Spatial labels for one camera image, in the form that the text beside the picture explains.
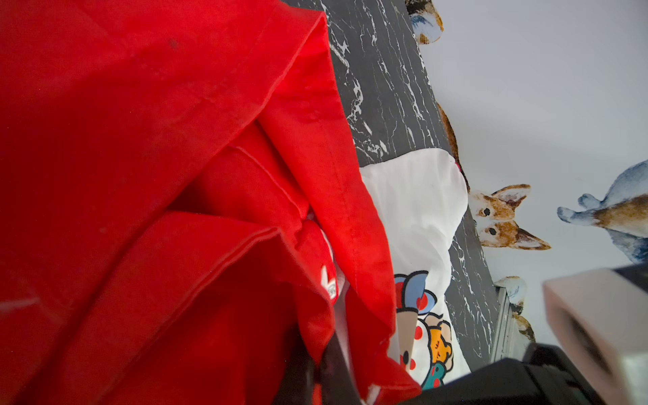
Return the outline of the rainbow hooded kids jacket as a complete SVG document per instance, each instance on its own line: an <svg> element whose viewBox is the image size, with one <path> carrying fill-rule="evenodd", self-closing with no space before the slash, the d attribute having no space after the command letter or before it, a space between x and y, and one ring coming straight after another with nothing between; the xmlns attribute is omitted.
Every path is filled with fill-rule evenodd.
<svg viewBox="0 0 648 405"><path fill-rule="evenodd" d="M362 181L327 15L282 1L1 4L1 401L271 404L297 334L363 403L430 313Z"/></svg>

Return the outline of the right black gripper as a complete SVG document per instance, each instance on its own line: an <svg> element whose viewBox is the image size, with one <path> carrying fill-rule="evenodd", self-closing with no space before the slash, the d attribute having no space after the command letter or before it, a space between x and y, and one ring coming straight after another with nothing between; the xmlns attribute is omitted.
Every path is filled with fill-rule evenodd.
<svg viewBox="0 0 648 405"><path fill-rule="evenodd" d="M407 403L604 405L605 402L562 349L531 344L522 360L502 359L445 386L424 391Z"/></svg>

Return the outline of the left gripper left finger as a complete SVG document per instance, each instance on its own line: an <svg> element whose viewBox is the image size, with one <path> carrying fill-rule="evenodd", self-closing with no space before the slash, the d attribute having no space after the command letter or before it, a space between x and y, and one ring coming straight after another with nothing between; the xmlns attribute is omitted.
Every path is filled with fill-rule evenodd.
<svg viewBox="0 0 648 405"><path fill-rule="evenodd" d="M314 393L314 360L297 334L285 374L273 405L312 405Z"/></svg>

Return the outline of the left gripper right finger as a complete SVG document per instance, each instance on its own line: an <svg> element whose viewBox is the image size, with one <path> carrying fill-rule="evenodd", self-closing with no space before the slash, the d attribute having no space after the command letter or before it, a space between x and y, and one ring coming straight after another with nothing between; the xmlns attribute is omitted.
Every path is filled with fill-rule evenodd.
<svg viewBox="0 0 648 405"><path fill-rule="evenodd" d="M362 403L336 334L332 336L322 356L320 384L324 405L361 405Z"/></svg>

